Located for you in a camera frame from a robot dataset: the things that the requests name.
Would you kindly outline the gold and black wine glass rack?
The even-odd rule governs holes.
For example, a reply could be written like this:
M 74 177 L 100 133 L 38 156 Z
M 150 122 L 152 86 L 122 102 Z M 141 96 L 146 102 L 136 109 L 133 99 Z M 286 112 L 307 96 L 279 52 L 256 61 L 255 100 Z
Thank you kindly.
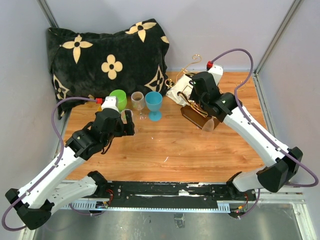
M 175 80 L 168 78 L 164 81 L 164 84 L 167 87 L 167 91 L 171 87 L 173 87 L 183 75 L 186 75 L 192 78 L 192 76 L 195 74 L 196 74 L 195 72 L 188 71 L 188 66 L 182 68 L 181 71 L 176 75 Z M 181 106 L 180 111 L 182 116 L 185 117 L 194 125 L 196 125 L 198 128 L 202 129 L 204 124 L 208 120 L 210 120 L 211 117 L 196 102 L 194 102 L 193 100 L 190 100 L 189 99 L 190 97 L 187 98 L 182 92 L 178 92 L 178 96 L 182 96 L 182 98 L 186 100 L 188 103 L 188 105 L 186 106 Z M 215 122 L 215 128 L 216 128 L 217 125 L 220 123 L 220 121 L 214 118 L 214 122 Z

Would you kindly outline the brown tinted clear goblet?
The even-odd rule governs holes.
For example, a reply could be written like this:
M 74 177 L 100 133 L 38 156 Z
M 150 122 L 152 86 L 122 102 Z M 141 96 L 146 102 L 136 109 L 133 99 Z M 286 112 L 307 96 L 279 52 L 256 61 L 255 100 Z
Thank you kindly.
M 133 92 L 131 95 L 131 103 L 135 110 L 139 113 L 139 119 L 144 120 L 146 115 L 143 113 L 143 110 L 146 106 L 144 94 L 140 91 Z

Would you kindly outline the tall clear champagne flute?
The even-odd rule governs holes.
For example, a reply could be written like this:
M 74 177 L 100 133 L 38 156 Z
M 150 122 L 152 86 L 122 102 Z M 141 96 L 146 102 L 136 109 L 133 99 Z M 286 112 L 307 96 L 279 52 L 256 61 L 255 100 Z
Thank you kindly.
M 215 129 L 215 121 L 214 117 L 211 117 L 210 120 L 208 120 L 201 129 L 201 135 L 202 136 L 209 136 L 213 130 Z

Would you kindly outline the short clear wine glass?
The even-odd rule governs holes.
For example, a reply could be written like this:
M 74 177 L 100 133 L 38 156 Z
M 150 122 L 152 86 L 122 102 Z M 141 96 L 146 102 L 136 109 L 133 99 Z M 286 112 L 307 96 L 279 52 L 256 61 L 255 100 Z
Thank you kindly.
M 131 110 L 131 109 L 128 109 L 128 108 L 125 108 L 124 110 L 121 111 L 120 115 L 121 115 L 121 120 L 124 124 L 127 124 L 128 121 L 127 121 L 127 113 L 130 113 L 131 115 L 131 119 L 132 119 L 132 122 L 135 123 L 136 121 L 136 116 L 134 114 L 134 112 Z

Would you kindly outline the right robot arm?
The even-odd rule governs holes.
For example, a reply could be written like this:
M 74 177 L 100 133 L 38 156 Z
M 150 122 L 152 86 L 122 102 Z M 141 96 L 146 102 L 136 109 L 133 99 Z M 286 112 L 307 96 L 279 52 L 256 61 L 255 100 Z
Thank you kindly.
M 194 100 L 210 117 L 236 131 L 259 155 L 264 165 L 250 172 L 238 172 L 226 182 L 227 196 L 240 199 L 246 191 L 266 189 L 278 192 L 297 173 L 303 153 L 274 138 L 231 92 L 221 93 L 213 75 L 207 71 L 191 77 Z

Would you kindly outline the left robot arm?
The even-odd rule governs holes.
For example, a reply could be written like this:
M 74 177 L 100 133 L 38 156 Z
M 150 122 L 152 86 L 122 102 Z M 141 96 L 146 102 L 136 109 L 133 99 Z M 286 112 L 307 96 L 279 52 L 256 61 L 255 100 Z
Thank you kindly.
M 118 112 L 105 108 L 96 112 L 95 120 L 75 131 L 62 145 L 59 155 L 33 180 L 20 189 L 7 191 L 5 197 L 11 204 L 10 208 L 15 209 L 26 228 L 35 230 L 57 210 L 77 199 L 112 194 L 108 181 L 97 170 L 68 186 L 57 186 L 93 155 L 105 154 L 114 138 L 134 134 L 135 125 L 130 110 Z

